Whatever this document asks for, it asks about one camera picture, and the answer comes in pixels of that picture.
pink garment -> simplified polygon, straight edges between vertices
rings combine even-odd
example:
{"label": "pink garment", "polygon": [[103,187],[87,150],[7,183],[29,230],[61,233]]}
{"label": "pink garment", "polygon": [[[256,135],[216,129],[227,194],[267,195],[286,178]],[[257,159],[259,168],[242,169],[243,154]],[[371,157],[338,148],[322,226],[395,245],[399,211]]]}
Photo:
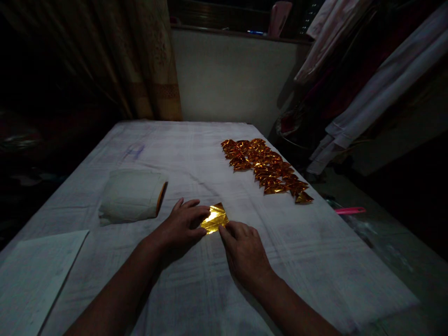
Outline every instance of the pink garment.
{"label": "pink garment", "polygon": [[371,0],[326,0],[308,28],[315,39],[313,46],[294,80],[304,84],[331,54],[336,45],[350,32],[366,11]]}
{"label": "pink garment", "polygon": [[448,52],[448,2],[432,13],[377,69],[350,106],[325,129],[307,171],[320,174],[417,79]]}

pink object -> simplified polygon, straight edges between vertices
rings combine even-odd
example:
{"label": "pink object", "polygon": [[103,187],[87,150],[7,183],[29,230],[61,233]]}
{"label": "pink object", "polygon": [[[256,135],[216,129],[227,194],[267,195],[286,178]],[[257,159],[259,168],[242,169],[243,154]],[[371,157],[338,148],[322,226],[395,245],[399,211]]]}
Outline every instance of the pink object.
{"label": "pink object", "polygon": [[277,1],[271,9],[271,21],[269,22],[269,37],[280,37],[283,26],[288,18],[293,4],[288,1]]}
{"label": "pink object", "polygon": [[342,209],[336,209],[335,212],[338,215],[354,215],[357,213],[365,212],[365,209],[362,207],[356,207],[356,208],[342,208]]}

hand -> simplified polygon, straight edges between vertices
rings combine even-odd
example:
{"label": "hand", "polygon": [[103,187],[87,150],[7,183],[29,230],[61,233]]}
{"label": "hand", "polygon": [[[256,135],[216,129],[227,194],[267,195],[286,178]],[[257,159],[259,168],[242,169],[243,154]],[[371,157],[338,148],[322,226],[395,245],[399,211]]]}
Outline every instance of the hand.
{"label": "hand", "polygon": [[260,289],[275,272],[269,264],[258,231],[244,223],[230,221],[219,226],[230,271],[249,292]]}
{"label": "hand", "polygon": [[207,234],[204,228],[196,227],[210,216],[210,207],[197,206],[198,204],[199,200],[183,204],[181,198],[174,205],[169,217],[150,235],[163,250],[183,247]]}

forearm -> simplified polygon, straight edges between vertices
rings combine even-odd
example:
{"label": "forearm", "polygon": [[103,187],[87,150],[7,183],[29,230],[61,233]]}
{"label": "forearm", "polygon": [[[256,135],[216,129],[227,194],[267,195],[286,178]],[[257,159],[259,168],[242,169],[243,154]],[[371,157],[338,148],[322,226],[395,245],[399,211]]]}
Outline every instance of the forearm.
{"label": "forearm", "polygon": [[253,295],[285,335],[340,335],[275,273]]}
{"label": "forearm", "polygon": [[66,335],[124,334],[162,251],[154,237],[142,240]]}

window sill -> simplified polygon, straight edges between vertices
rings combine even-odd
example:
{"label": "window sill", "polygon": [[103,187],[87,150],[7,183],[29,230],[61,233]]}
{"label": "window sill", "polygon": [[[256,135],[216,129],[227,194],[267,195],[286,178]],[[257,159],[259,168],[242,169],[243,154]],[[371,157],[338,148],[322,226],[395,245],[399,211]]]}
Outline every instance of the window sill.
{"label": "window sill", "polygon": [[173,24],[173,23],[171,23],[171,28],[172,29],[181,29],[181,30],[182,29],[183,30],[193,30],[193,31],[197,31],[197,32],[201,32],[201,33],[209,33],[209,34],[219,34],[219,35],[226,35],[226,36],[237,36],[237,37],[243,37],[243,38],[261,39],[261,40],[268,40],[268,41],[274,41],[274,42],[311,45],[311,40],[307,37],[303,37],[300,39],[286,39],[286,38],[261,36],[261,35],[255,35],[255,34],[249,34],[249,33],[241,33],[241,32],[235,32],[235,31],[230,31],[230,30],[186,26],[186,25],[179,25],[179,24]]}

